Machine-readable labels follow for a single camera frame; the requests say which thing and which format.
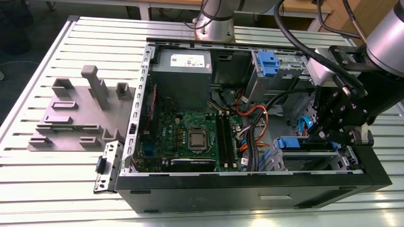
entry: floor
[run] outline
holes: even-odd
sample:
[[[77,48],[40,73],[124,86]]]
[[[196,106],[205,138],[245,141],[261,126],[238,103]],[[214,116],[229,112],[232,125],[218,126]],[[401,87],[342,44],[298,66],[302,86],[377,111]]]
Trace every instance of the floor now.
[[[30,40],[32,49],[29,52],[17,56],[10,56],[4,52],[0,52],[0,71],[5,75],[5,80],[0,81],[0,124],[5,119],[13,103],[36,70],[36,63],[41,62],[42,57],[46,54],[48,48],[52,45],[68,16],[80,15],[86,17],[128,19],[128,12],[124,6],[57,2],[56,8],[56,11],[50,12],[44,1],[30,1],[29,11],[34,21],[33,24],[24,29]],[[152,20],[190,22],[197,14],[197,11],[190,10],[158,10],[154,8],[152,9]],[[129,15],[130,19],[140,19],[140,13],[136,7],[129,8]],[[252,14],[236,14],[234,25],[254,26],[254,20],[256,16]]]

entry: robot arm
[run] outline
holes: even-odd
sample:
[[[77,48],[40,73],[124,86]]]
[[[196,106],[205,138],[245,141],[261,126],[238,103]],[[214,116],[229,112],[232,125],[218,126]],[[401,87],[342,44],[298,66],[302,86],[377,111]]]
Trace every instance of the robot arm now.
[[[197,39],[218,42],[233,41],[234,11],[264,13],[272,9],[274,4],[274,0],[204,0],[200,16],[196,18]]]
[[[322,54],[357,76],[366,95],[358,97],[341,87],[325,83],[337,74],[322,70],[309,60],[309,74],[318,87],[316,122],[310,140],[330,140],[350,146],[372,146],[368,130],[380,113],[404,99],[404,0],[400,0],[380,22],[361,47],[330,46]]]

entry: expansion slot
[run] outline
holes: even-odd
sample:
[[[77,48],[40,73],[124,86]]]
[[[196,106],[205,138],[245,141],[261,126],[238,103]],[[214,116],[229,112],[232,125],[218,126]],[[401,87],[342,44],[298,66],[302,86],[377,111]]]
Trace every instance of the expansion slot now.
[[[232,143],[232,127],[228,115],[216,115],[216,131],[220,166],[237,167]]]
[[[228,167],[228,157],[225,149],[225,132],[224,132],[224,121],[222,116],[216,115],[216,136],[217,136],[217,147],[218,147],[218,164],[220,166]]]
[[[232,126],[229,123],[228,115],[222,116],[224,133],[225,133],[225,153],[229,167],[237,167],[234,162],[234,150],[233,150],[233,136]]]

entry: table surface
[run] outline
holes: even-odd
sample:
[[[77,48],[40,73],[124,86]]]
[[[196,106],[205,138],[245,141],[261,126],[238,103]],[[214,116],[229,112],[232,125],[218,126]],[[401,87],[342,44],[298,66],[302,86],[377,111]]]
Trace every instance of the table surface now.
[[[186,4],[186,5],[200,5],[202,2],[202,0],[134,0],[134,1]],[[306,12],[306,13],[317,12],[317,6],[310,3],[310,0],[285,0],[284,6],[285,6],[285,11],[288,12]],[[322,3],[321,12],[328,14],[333,12],[333,9],[326,2]]]
[[[338,35],[294,31],[309,47],[348,45]],[[146,37],[193,39],[181,24],[81,17],[64,29],[0,127],[0,225],[129,227],[404,226],[404,120],[393,107],[370,126],[374,152],[392,186],[320,209],[137,214],[118,194],[93,194],[100,152],[30,152],[28,140],[49,104],[56,78],[88,86],[80,71],[98,67],[106,86],[138,85]],[[237,43],[288,45],[276,29],[236,27]]]

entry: power supply label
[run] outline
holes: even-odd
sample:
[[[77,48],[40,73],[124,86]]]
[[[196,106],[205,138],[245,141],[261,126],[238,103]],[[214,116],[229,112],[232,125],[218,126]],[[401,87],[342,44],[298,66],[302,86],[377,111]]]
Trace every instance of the power supply label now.
[[[190,54],[173,54],[170,56],[170,66],[204,68],[204,56]]]

